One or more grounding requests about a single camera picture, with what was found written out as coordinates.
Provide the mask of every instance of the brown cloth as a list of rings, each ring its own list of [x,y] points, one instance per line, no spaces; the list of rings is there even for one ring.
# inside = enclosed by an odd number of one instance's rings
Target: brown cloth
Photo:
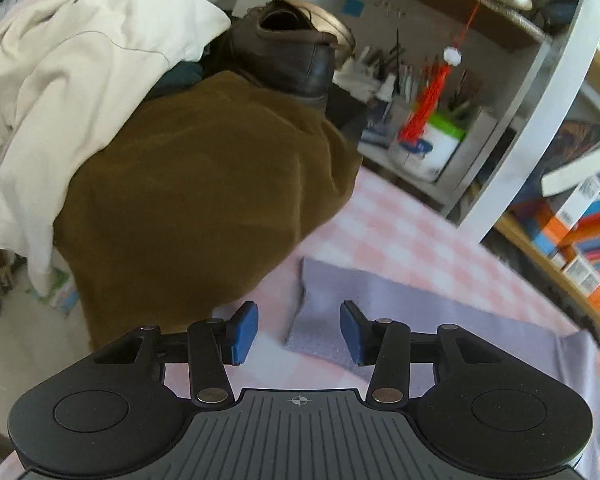
[[[54,222],[92,345],[247,294],[342,208],[360,161],[319,113],[233,73],[141,104]]]

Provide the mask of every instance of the orange book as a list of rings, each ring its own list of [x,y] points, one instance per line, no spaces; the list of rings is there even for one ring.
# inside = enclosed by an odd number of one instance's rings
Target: orange book
[[[569,231],[569,233],[560,240],[558,247],[562,248],[594,238],[600,238],[600,220],[595,223],[578,226],[574,230]]]

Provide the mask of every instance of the checkered tablecloth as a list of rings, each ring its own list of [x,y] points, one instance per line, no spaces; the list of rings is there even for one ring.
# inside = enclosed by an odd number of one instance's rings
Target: checkered tablecloth
[[[360,378],[283,347],[301,301],[299,267],[304,256],[368,270],[561,335],[577,330],[547,298],[483,247],[463,240],[455,226],[362,168],[344,209],[244,298],[258,304],[260,327],[245,364],[228,368],[236,395],[242,388],[352,387],[365,395],[366,383]],[[230,311],[219,314],[227,316]],[[170,365],[166,384],[179,396],[188,397],[187,366]],[[0,468],[0,480],[13,480],[18,470],[12,455]]]

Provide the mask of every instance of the green lid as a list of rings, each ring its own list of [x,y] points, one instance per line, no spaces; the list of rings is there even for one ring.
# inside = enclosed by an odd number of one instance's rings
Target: green lid
[[[458,139],[458,141],[464,139],[466,132],[455,126],[451,121],[445,119],[442,115],[437,112],[433,112],[429,121],[431,126],[440,130],[442,133],[447,134],[449,137]]]

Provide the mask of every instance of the hanging ornament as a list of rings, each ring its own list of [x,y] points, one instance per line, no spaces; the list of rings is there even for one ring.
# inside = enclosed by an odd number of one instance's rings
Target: hanging ornament
[[[469,20],[464,26],[458,39],[452,46],[446,47],[443,53],[444,64],[435,74],[431,75],[432,77],[429,85],[420,96],[417,110],[411,114],[410,118],[398,133],[398,140],[400,142],[414,144],[422,136],[424,126],[435,111],[436,104],[440,100],[442,91],[445,88],[446,78],[450,74],[451,69],[458,66],[462,60],[459,47],[464,41],[469,27],[471,27],[471,23],[474,20],[475,13],[478,11],[478,7],[480,7],[480,2],[476,2],[474,10],[472,10]]]

